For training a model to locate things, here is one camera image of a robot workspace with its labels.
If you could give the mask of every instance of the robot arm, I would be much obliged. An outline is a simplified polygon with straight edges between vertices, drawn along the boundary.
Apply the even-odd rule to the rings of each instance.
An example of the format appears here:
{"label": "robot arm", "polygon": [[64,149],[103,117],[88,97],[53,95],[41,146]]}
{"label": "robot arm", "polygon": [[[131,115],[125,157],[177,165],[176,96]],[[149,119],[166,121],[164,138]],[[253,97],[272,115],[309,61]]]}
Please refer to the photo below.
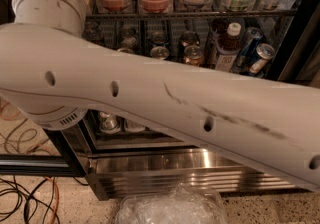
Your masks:
{"label": "robot arm", "polygon": [[120,53],[26,23],[0,27],[0,95],[45,129],[68,128],[86,109],[112,112],[320,191],[319,90]]}

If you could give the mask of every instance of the clear plastic bag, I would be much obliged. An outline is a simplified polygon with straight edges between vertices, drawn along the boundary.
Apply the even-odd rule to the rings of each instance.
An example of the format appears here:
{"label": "clear plastic bag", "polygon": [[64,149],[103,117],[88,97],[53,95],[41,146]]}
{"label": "clear plastic bag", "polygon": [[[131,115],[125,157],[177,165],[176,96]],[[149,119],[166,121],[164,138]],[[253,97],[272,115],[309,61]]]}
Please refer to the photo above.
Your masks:
{"label": "clear plastic bag", "polygon": [[127,197],[116,224],[227,224],[221,197],[215,190],[183,184],[168,195]]}

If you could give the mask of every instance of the white bottle cap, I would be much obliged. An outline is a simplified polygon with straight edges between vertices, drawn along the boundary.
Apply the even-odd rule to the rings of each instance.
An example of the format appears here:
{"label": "white bottle cap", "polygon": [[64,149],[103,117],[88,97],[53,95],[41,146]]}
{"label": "white bottle cap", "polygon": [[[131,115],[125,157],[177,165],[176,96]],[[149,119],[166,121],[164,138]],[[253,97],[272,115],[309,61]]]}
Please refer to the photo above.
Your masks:
{"label": "white bottle cap", "polygon": [[238,36],[240,34],[241,25],[239,23],[233,22],[228,26],[227,33],[230,36]]}

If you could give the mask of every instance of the hole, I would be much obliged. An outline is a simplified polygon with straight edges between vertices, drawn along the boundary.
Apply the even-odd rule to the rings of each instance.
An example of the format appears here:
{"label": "hole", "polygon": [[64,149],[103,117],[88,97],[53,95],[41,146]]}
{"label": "hole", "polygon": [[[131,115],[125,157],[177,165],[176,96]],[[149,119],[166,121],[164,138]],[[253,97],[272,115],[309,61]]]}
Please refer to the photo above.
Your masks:
{"label": "hole", "polygon": [[311,159],[311,162],[310,162],[310,164],[309,164],[309,168],[311,169],[311,170],[316,170],[316,169],[318,169],[320,167],[320,155],[317,155],[317,156],[315,156],[315,157],[313,157],[312,159]]}
{"label": "hole", "polygon": [[110,85],[111,93],[113,97],[117,97],[119,94],[119,85],[116,81],[113,81]]}
{"label": "hole", "polygon": [[48,85],[50,86],[55,86],[56,84],[56,79],[54,77],[54,74],[51,71],[48,71],[45,75],[45,78],[47,80]]}
{"label": "hole", "polygon": [[213,118],[211,116],[206,118],[203,129],[206,132],[210,132],[213,129]]}

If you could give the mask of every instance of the floor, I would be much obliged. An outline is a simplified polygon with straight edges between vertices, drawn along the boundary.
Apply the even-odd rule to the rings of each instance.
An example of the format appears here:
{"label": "floor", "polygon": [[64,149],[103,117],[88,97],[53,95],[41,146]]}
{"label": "floor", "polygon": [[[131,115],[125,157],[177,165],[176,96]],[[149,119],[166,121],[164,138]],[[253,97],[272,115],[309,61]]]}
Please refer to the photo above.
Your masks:
{"label": "floor", "polygon": [[[26,120],[13,106],[0,103],[0,154],[58,154],[41,128]],[[16,193],[5,193],[10,188],[3,180],[13,181],[13,176],[0,176],[0,219],[7,216],[16,206]],[[43,177],[18,176],[16,182],[31,192]],[[79,184],[73,178],[55,179],[59,190],[57,215],[54,223],[114,223],[121,205],[121,199],[98,201],[88,186]],[[35,190],[34,197],[49,204],[53,185],[45,182]],[[263,194],[223,194],[223,207],[229,224],[320,224],[320,193],[281,193]],[[57,202],[53,197],[52,207]],[[17,211],[2,223],[24,223],[23,210],[26,200]],[[30,202],[30,215],[35,207]],[[46,214],[47,207],[39,205],[30,220],[33,223],[50,222],[52,212]]]}

